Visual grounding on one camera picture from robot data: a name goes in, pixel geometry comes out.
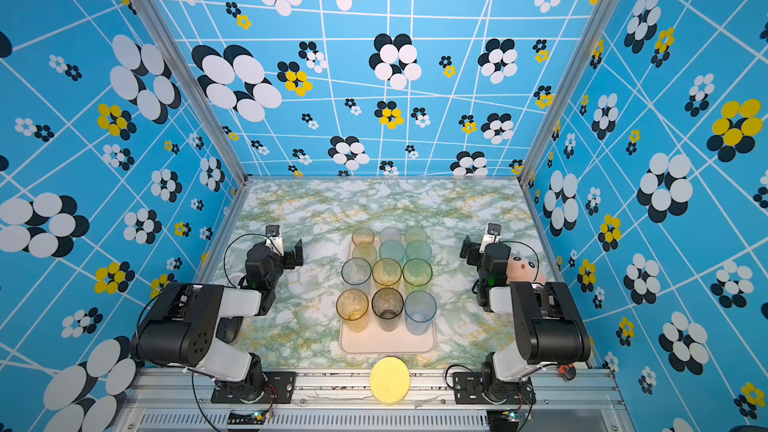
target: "yellow sponge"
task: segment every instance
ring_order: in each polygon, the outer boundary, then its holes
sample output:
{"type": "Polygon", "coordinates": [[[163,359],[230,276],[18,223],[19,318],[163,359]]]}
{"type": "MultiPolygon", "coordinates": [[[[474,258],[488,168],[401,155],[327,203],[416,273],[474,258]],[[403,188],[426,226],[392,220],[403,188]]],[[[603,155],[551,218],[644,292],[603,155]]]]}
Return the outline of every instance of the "yellow sponge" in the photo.
{"type": "Polygon", "coordinates": [[[397,404],[411,387],[408,367],[396,357],[383,358],[371,370],[371,392],[384,404],[397,404]]]}

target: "clear glass cup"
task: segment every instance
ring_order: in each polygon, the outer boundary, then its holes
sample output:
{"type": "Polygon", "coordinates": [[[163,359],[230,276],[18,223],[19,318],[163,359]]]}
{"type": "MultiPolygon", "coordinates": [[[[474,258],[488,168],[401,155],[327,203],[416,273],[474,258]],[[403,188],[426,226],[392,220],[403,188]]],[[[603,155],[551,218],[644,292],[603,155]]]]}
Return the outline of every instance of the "clear glass cup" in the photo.
{"type": "Polygon", "coordinates": [[[362,332],[368,325],[368,295],[351,288],[336,300],[336,312],[352,332],[362,332]]]}
{"type": "Polygon", "coordinates": [[[406,248],[402,246],[399,240],[388,240],[379,245],[379,257],[391,258],[402,262],[406,256],[406,248]]]}
{"type": "Polygon", "coordinates": [[[402,280],[406,281],[406,292],[427,291],[432,280],[432,266],[423,258],[412,258],[402,266],[402,280]]]}
{"type": "Polygon", "coordinates": [[[397,328],[402,320],[404,303],[402,295],[394,288],[384,287],[373,295],[371,309],[383,331],[391,332],[397,328]]]}
{"type": "Polygon", "coordinates": [[[409,244],[415,240],[427,240],[427,233],[419,226],[408,227],[406,230],[406,244],[409,244]]]}
{"type": "Polygon", "coordinates": [[[400,263],[392,258],[383,258],[373,265],[373,283],[376,289],[397,287],[402,277],[400,263]]]}
{"type": "Polygon", "coordinates": [[[424,335],[437,313],[437,303],[429,292],[415,291],[408,294],[404,307],[406,327],[414,335],[424,335]]]}
{"type": "Polygon", "coordinates": [[[360,227],[352,233],[352,243],[355,245],[373,244],[376,234],[368,227],[360,227]]]}
{"type": "Polygon", "coordinates": [[[406,260],[412,258],[421,258],[429,260],[432,258],[432,247],[423,240],[415,240],[406,246],[406,260]]]}
{"type": "Polygon", "coordinates": [[[376,264],[376,260],[379,258],[379,252],[376,250],[376,247],[370,244],[355,245],[355,248],[352,249],[352,256],[364,258],[370,265],[373,265],[376,264]]]}
{"type": "Polygon", "coordinates": [[[368,293],[371,286],[371,265],[362,257],[353,257],[341,267],[345,289],[359,289],[368,293]]]}
{"type": "Polygon", "coordinates": [[[400,242],[401,238],[402,232],[400,232],[398,227],[384,227],[384,229],[379,232],[379,240],[382,242],[382,244],[388,240],[397,240],[400,242]]]}

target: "blue floral wallpaper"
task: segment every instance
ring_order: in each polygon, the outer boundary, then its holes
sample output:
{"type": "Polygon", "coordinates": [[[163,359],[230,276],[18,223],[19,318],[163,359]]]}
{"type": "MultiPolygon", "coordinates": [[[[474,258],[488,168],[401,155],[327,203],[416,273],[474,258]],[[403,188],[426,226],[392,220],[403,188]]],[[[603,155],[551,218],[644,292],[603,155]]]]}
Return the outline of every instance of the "blue floral wallpaper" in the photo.
{"type": "Polygon", "coordinates": [[[0,84],[0,430],[102,430],[237,185],[130,0],[0,1],[0,84]]]}
{"type": "Polygon", "coordinates": [[[156,0],[255,176],[512,176],[598,0],[156,0]]]}
{"type": "Polygon", "coordinates": [[[768,0],[621,0],[527,186],[637,430],[768,427],[768,0]]]}

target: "green and white marble surface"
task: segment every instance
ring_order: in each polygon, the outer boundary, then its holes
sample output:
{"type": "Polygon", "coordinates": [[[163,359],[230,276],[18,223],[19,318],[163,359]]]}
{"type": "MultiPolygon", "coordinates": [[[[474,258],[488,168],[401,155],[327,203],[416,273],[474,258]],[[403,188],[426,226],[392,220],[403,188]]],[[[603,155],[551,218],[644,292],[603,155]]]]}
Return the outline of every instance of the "green and white marble surface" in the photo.
{"type": "MultiPolygon", "coordinates": [[[[488,352],[514,340],[509,316],[486,313],[477,305],[470,290],[475,267],[458,256],[465,235],[479,242],[489,222],[501,224],[504,240],[531,245],[543,273],[554,280],[516,180],[256,180],[230,240],[279,224],[286,248],[303,240],[304,265],[285,271],[270,312],[245,319],[232,345],[261,356],[265,368],[371,367],[383,355],[348,355],[339,347],[335,305],[344,290],[341,266],[352,232],[361,226],[378,232],[386,226],[405,230],[419,225],[433,250],[437,345],[429,354],[400,358],[412,368],[477,367],[488,352]]],[[[244,273],[246,252],[256,239],[245,237],[230,247],[225,257],[230,275],[244,273]]],[[[214,281],[226,281],[222,265],[214,281]]],[[[369,327],[376,323],[370,321],[369,327]]]]}

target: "black mounting plate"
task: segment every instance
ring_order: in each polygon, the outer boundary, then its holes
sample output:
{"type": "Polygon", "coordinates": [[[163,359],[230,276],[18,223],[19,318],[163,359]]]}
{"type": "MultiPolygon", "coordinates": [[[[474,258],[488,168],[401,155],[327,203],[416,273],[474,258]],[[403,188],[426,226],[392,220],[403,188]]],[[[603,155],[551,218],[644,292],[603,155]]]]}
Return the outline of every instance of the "black mounting plate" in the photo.
{"type": "MultiPolygon", "coordinates": [[[[293,385],[296,382],[296,372],[264,372],[266,381],[265,389],[261,397],[254,404],[290,404],[293,397],[293,385]],[[272,390],[267,385],[274,386],[277,390],[277,396],[273,397],[272,390]]],[[[214,389],[214,394],[210,396],[212,404],[243,404],[240,400],[247,396],[250,391],[246,389],[241,382],[217,382],[221,388],[214,389]]]]}
{"type": "MultiPolygon", "coordinates": [[[[480,373],[475,372],[453,372],[454,390],[453,398],[458,405],[476,405],[493,404],[486,399],[482,393],[482,382],[480,373]]],[[[509,392],[509,397],[502,402],[504,405],[520,405],[520,396],[523,398],[523,404],[533,405],[536,403],[536,394],[533,392],[531,379],[519,383],[497,383],[495,387],[503,387],[509,392]]]]}

